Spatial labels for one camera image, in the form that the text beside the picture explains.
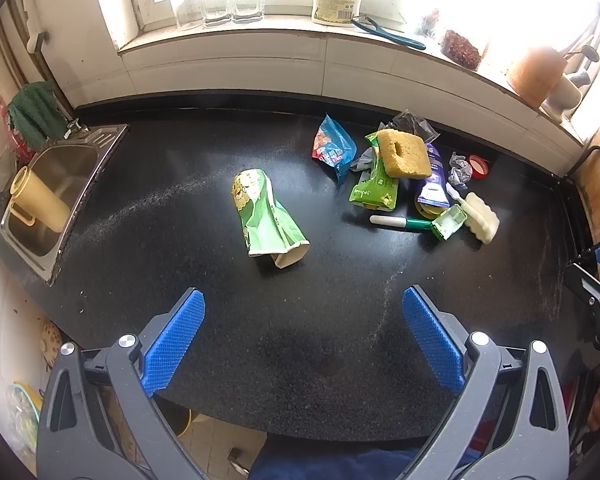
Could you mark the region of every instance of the clear glass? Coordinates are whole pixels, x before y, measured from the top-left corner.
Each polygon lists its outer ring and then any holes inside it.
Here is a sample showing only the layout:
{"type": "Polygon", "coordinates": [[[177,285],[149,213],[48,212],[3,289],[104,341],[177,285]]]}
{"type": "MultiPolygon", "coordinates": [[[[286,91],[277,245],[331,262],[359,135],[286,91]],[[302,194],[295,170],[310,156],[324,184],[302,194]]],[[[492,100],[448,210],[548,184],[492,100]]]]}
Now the clear glass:
{"type": "Polygon", "coordinates": [[[264,16],[264,0],[233,0],[234,22],[248,23],[264,16]]]}
{"type": "Polygon", "coordinates": [[[213,27],[231,19],[230,0],[200,0],[202,20],[207,27],[213,27]]]}
{"type": "Polygon", "coordinates": [[[170,0],[178,30],[195,27],[202,19],[199,0],[170,0]]]}

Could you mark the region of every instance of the stainless steel sink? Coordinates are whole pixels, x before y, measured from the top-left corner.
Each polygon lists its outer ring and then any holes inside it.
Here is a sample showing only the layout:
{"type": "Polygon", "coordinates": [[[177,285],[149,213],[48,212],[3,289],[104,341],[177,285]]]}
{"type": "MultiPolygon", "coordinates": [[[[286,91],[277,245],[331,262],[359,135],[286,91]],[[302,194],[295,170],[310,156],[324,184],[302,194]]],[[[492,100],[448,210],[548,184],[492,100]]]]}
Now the stainless steel sink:
{"type": "Polygon", "coordinates": [[[41,221],[27,226],[9,209],[0,222],[0,234],[47,283],[56,276],[56,260],[86,199],[86,192],[126,132],[126,124],[101,126],[58,140],[37,154],[29,167],[65,204],[70,214],[64,229],[53,232],[41,221]]]}

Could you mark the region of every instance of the silver screw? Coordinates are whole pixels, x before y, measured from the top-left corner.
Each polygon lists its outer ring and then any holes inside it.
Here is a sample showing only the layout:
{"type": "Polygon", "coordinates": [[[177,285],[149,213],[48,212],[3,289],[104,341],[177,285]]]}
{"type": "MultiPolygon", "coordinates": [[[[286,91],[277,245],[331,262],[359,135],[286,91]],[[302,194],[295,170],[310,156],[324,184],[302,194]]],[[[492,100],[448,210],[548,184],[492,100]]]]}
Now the silver screw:
{"type": "Polygon", "coordinates": [[[546,345],[542,341],[533,341],[531,343],[531,348],[533,348],[539,354],[544,354],[546,352],[546,345]]]}
{"type": "Polygon", "coordinates": [[[136,344],[136,336],[131,334],[123,335],[118,339],[118,344],[122,346],[122,348],[129,348],[136,344]]]}
{"type": "Polygon", "coordinates": [[[70,354],[74,353],[74,350],[75,350],[75,345],[73,343],[64,343],[60,347],[60,353],[62,355],[70,355],[70,354]]]}
{"type": "Polygon", "coordinates": [[[489,342],[489,336],[484,332],[474,332],[471,334],[471,341],[478,346],[485,346],[489,342]]]}

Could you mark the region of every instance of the windowsill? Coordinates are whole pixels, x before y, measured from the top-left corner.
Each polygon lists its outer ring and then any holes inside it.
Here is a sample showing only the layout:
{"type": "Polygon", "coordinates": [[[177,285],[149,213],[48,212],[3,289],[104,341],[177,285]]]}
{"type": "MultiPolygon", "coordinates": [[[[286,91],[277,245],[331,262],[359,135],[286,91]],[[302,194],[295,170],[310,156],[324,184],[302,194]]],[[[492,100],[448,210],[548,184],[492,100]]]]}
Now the windowsill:
{"type": "Polygon", "coordinates": [[[203,35],[203,36],[216,36],[219,34],[233,34],[236,32],[250,31],[250,32],[279,32],[279,31],[290,31],[290,32],[304,32],[309,35],[323,35],[326,34],[328,37],[343,38],[353,41],[361,41],[363,43],[383,43],[384,46],[392,48],[394,50],[401,50],[409,52],[415,56],[424,56],[428,59],[433,59],[447,66],[451,66],[456,70],[461,70],[468,75],[475,77],[494,88],[497,88],[504,94],[508,94],[512,98],[521,102],[529,109],[536,113],[544,116],[556,124],[565,134],[574,140],[578,145],[583,146],[586,142],[583,141],[576,133],[573,125],[567,119],[563,119],[561,124],[555,123],[542,108],[532,108],[527,105],[522,98],[514,91],[514,89],[507,83],[506,76],[498,70],[492,68],[486,63],[481,63],[477,71],[466,69],[457,63],[449,60],[440,52],[440,46],[426,38],[417,37],[417,40],[425,43],[427,49],[425,51],[415,50],[406,46],[401,46],[393,43],[392,41],[386,40],[379,36],[368,34],[357,27],[330,27],[327,25],[319,25],[311,21],[307,16],[265,16],[264,19],[253,23],[224,23],[216,27],[205,27],[204,25],[197,25],[187,30],[178,30],[174,25],[170,27],[159,28],[150,32],[145,32],[132,41],[127,43],[125,46],[119,49],[118,55],[123,56],[129,52],[139,50],[154,44],[168,43],[170,41],[176,41],[183,38],[190,38],[192,36],[203,35]]]}

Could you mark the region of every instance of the sponge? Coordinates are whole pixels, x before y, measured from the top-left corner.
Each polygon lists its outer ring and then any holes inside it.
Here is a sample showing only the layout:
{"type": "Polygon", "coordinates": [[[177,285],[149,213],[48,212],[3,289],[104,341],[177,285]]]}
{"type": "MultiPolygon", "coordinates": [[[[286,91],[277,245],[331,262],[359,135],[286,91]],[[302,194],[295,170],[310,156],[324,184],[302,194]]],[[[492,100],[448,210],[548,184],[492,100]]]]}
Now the sponge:
{"type": "Polygon", "coordinates": [[[387,128],[378,132],[384,170],[394,178],[427,178],[431,164],[424,141],[416,135],[387,128]]]}

